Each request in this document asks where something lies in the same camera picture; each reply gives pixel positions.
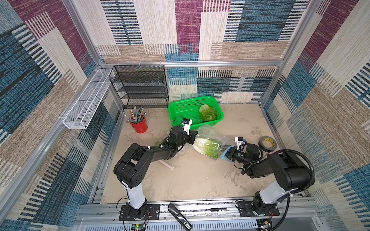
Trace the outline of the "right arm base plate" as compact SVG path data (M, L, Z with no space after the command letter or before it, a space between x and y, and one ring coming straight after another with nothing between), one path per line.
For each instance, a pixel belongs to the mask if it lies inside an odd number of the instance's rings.
M276 204L266 205L254 203L247 200L236 200L234 206L239 211L241 217L264 217L279 216L280 212Z

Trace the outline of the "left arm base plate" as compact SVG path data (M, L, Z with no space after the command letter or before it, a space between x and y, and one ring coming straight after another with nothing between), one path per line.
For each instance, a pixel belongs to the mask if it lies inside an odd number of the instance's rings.
M129 204L125 204L120 209L119 221L144 221L159 220L161 205L144 203L139 209L134 209Z

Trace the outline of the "blue-zip clear bag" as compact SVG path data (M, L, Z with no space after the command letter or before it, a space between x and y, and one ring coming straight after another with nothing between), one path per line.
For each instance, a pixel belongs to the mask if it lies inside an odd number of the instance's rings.
M194 144L190 148L211 159L223 158L225 152L234 146L226 136L212 126L202 125L197 132Z

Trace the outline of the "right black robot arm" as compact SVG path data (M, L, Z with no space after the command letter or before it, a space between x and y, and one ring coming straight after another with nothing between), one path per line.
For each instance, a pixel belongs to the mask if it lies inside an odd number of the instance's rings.
M269 215L277 209L277 204L290 195L305 191L315 182L312 163L302 153L282 149L265 155L255 144L243 144L242 150L232 145L221 155L232 163L242 164L241 173L251 179L263 178L271 174L275 180L263 190L255 193L252 202L238 202L241 215L252 211L255 216Z

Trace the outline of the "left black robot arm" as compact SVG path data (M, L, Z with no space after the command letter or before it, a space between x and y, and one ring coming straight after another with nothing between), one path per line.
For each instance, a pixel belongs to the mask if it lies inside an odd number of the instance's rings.
M193 145L198 134L197 130L184 129L175 126L170 134L159 145L141 146L131 144L124 155L114 166L113 173L125 187L127 202L121 207L120 219L132 218L142 220L147 218L147 199L144 196L142 181L152 162L172 159L185 144Z

